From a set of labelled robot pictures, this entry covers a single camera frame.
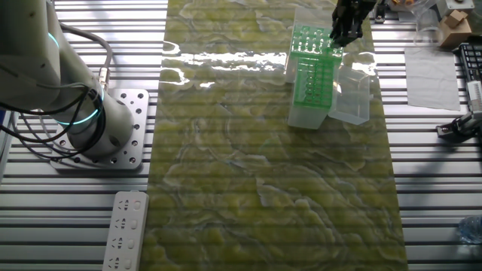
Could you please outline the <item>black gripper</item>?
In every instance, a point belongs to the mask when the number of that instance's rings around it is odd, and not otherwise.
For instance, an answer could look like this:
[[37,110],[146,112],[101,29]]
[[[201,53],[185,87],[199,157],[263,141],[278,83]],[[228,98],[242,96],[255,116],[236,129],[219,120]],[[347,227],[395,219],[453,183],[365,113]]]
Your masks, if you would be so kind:
[[361,22],[376,3],[376,0],[338,0],[333,12],[333,29],[330,35],[334,45],[344,47],[361,38]]

